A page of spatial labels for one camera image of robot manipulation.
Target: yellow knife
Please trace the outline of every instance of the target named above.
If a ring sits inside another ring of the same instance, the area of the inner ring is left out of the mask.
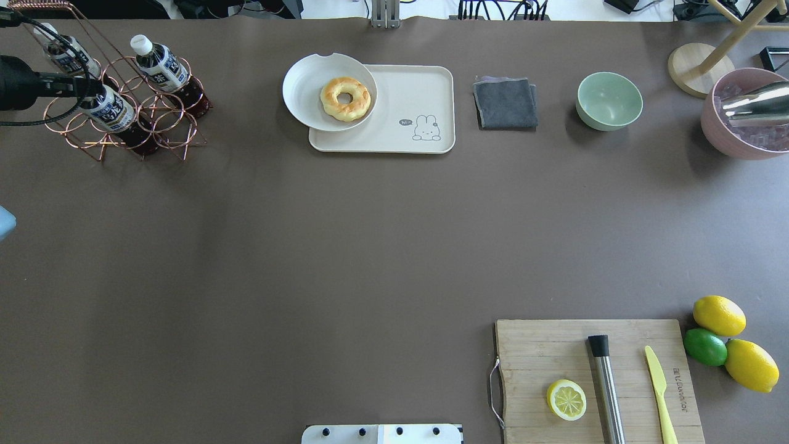
[[[663,435],[663,444],[678,444],[677,435],[674,433],[674,426],[671,425],[671,418],[668,417],[668,408],[663,394],[666,393],[666,375],[657,360],[652,347],[644,347],[646,353],[646,363],[649,365],[649,375],[652,377],[652,387],[655,388],[655,399],[657,399],[657,411],[660,414],[660,433]]]

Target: bunny drawing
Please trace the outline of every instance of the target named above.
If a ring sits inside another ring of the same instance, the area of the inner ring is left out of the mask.
[[[413,130],[415,141],[440,141],[441,131],[434,115],[420,115],[417,117],[417,127]]]

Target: white bracket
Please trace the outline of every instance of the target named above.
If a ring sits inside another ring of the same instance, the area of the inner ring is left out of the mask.
[[[370,12],[373,28],[400,28],[400,0],[372,0]]]
[[[459,424],[356,424],[309,426],[301,444],[463,444]]]

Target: black cap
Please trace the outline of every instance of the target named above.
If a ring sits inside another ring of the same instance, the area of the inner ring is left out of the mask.
[[[596,358],[608,356],[608,335],[599,334],[589,337],[589,345],[592,347],[592,355]]]

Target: green lime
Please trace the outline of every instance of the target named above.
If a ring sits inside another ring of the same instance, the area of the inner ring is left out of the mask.
[[[726,362],[726,344],[707,329],[691,329],[685,333],[685,351],[704,365],[719,366]]]

